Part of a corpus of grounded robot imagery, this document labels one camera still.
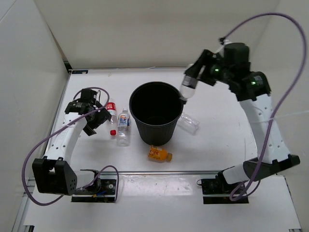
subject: red label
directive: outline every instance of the red label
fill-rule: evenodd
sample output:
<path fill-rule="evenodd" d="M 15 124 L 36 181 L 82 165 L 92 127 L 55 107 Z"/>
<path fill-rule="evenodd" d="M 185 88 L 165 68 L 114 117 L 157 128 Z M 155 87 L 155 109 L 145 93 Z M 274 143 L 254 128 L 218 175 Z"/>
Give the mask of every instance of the red label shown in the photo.
<path fill-rule="evenodd" d="M 107 103 L 105 109 L 107 109 L 107 110 L 116 110 L 116 105 L 113 102 L 109 102 L 109 103 Z"/>

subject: orange juice bottle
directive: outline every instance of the orange juice bottle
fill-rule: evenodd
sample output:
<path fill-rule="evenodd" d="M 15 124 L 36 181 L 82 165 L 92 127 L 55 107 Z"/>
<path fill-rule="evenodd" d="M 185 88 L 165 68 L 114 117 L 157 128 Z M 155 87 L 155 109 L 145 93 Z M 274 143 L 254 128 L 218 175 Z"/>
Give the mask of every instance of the orange juice bottle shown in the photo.
<path fill-rule="evenodd" d="M 173 155 L 168 153 L 165 149 L 162 149 L 157 146 L 150 146 L 150 151 L 148 154 L 148 158 L 158 162 L 171 162 Z"/>

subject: black bucket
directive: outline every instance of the black bucket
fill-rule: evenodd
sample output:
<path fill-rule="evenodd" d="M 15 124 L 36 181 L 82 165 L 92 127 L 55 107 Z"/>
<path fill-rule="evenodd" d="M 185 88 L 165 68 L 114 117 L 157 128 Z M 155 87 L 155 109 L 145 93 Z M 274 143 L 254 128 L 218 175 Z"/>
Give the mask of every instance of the black bucket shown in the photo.
<path fill-rule="evenodd" d="M 129 107 L 142 140 L 155 146 L 172 137 L 183 112 L 180 92 L 164 82 L 149 82 L 132 93 Z"/>

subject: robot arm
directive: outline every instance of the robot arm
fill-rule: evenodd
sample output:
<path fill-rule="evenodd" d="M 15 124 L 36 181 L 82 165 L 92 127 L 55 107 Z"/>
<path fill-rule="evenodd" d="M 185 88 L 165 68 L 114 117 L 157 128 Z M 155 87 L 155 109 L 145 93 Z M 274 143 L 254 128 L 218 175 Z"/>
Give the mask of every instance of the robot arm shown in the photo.
<path fill-rule="evenodd" d="M 95 106 L 101 107 L 102 105 L 96 101 L 96 94 L 93 90 L 83 89 L 81 98 L 68 104 L 63 125 L 93 111 Z M 32 164 L 39 192 L 72 195 L 76 189 L 85 186 L 94 179 L 97 174 L 95 170 L 73 171 L 70 167 L 71 156 L 82 130 L 88 136 L 93 135 L 96 133 L 95 128 L 110 119 L 111 115 L 104 109 L 86 118 L 81 118 L 56 136 L 51 148 L 43 158 L 35 159 Z M 87 190 L 96 192 L 99 188 L 99 183 L 95 182 Z"/>
<path fill-rule="evenodd" d="M 262 72 L 250 71 L 249 48 L 243 43 L 225 43 L 222 51 L 204 50 L 199 59 L 185 72 L 180 92 L 183 100 L 192 97 L 198 81 L 214 86 L 217 81 L 235 93 L 252 128 L 257 145 L 257 157 L 218 173 L 223 185 L 247 181 L 260 158 L 268 121 L 271 115 L 271 90 Z M 274 120 L 262 165 L 254 181 L 261 180 L 299 164 L 299 157 L 291 155 Z"/>

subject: water bottle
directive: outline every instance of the water bottle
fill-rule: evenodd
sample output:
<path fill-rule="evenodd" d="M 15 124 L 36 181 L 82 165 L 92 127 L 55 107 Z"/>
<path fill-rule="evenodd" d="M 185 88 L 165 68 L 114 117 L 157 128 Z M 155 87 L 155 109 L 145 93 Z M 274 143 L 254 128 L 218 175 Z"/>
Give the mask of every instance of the water bottle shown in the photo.
<path fill-rule="evenodd" d="M 179 88 L 179 91 L 182 95 L 183 100 L 188 100 L 189 98 L 193 97 L 195 93 L 195 89 L 197 87 L 198 80 L 191 78 L 190 76 L 185 75 L 183 77 L 182 85 Z"/>
<path fill-rule="evenodd" d="M 129 129 L 130 129 L 130 114 L 127 108 L 123 108 L 122 113 L 118 116 L 118 146 L 129 146 Z"/>
<path fill-rule="evenodd" d="M 111 120 L 108 124 L 108 128 L 112 137 L 115 137 L 117 134 L 118 119 L 117 111 L 114 99 L 110 98 L 110 101 L 107 103 L 105 109 L 112 115 Z"/>

